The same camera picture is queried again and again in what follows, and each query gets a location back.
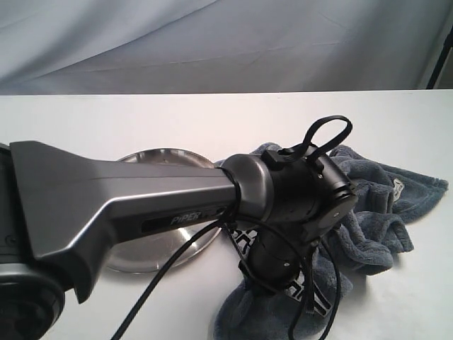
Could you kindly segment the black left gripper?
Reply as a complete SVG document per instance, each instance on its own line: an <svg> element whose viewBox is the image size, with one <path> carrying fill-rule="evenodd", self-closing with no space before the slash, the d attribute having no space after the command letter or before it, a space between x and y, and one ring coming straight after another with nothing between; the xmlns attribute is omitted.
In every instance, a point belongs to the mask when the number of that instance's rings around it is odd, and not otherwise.
<svg viewBox="0 0 453 340"><path fill-rule="evenodd" d="M240 268L270 293L313 294L315 238L301 226L239 231Z"/></svg>

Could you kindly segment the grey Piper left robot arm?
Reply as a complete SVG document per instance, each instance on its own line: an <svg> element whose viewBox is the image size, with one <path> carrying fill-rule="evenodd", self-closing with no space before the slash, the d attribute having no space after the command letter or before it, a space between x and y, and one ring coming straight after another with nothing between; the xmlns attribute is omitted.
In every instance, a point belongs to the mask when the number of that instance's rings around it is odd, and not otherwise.
<svg viewBox="0 0 453 340"><path fill-rule="evenodd" d="M356 204L323 149L237 154L218 168L87 159L40 142L1 146L1 338L40 339L65 293L90 296L117 244L204 224L258 229L239 267L278 293L304 277L302 307L326 314L312 255Z"/></svg>

